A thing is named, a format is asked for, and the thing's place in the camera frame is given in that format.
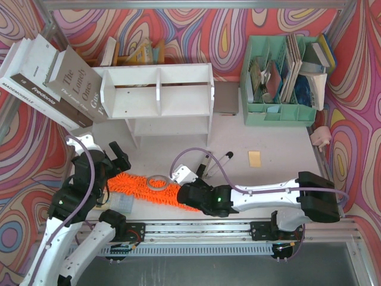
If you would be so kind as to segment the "orange microfiber duster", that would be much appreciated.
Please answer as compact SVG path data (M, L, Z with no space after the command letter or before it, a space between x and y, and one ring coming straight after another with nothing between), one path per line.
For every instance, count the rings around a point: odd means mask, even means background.
M198 212L197 209L177 202L177 193L180 189L180 185L169 183L163 190L157 191L150 188L147 182L154 188L162 188L165 185L162 179L148 179L144 176L121 173L108 180L108 187L111 192L121 192L126 195L132 195L138 200L173 206L189 212Z

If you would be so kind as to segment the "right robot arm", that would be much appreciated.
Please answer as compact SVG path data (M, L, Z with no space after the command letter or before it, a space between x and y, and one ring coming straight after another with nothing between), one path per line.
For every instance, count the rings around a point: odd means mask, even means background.
M212 187L195 177L181 181L177 202L213 217L271 208L270 232L293 232L305 223L340 220L334 183L311 172L262 186Z

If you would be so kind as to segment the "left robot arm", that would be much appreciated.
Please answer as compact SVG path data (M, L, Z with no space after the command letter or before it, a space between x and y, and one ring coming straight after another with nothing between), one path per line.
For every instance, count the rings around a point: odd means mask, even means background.
M72 160L74 174L54 194L48 210L43 239L22 285L76 285L83 272L100 250L112 240L127 235L126 217L106 210L98 223L76 250L68 250L97 205L108 180L131 168L129 158L118 143L111 142L116 159L111 160L90 135L66 137L67 145L76 152Z

